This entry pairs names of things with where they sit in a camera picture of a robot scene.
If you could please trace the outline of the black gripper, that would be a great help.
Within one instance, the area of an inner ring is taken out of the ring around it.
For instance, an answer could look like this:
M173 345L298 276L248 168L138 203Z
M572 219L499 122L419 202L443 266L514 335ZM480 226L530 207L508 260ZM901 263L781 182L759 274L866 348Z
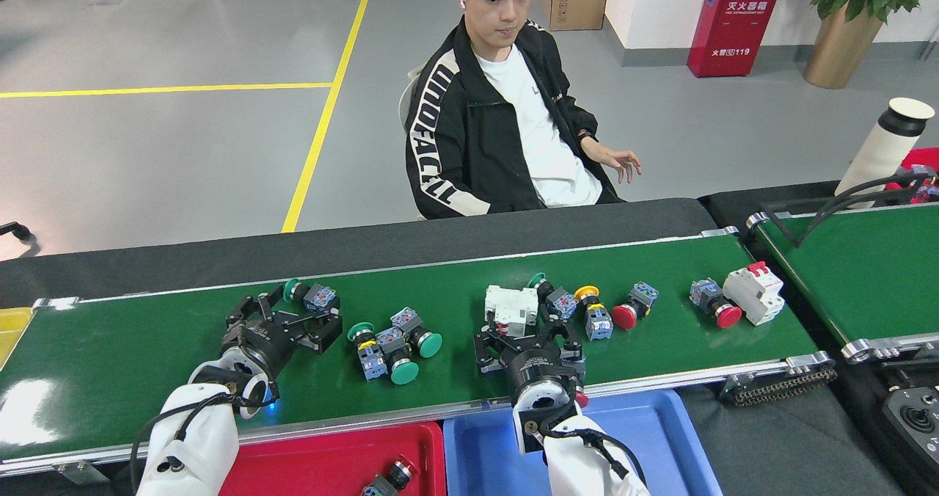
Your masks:
M291 358L296 345L315 354L323 354L343 331L339 313L285 313L276 318L273 305L281 301L284 288L275 288L258 296L245 296L226 318L227 331L222 337L222 369L265 373L276 380Z
M485 326L473 338L478 373L505 371L513 385L514 408L557 408L572 402L573 380L585 378L583 342L570 321L550 318L535 346Z

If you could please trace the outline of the person's left hand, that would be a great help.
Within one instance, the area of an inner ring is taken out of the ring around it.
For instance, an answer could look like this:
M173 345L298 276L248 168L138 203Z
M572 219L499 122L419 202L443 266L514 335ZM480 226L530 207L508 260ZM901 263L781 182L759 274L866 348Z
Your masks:
M631 183L635 175L643 174L643 165L631 150L613 150L593 137L581 139L581 147L592 161L613 168L618 183Z

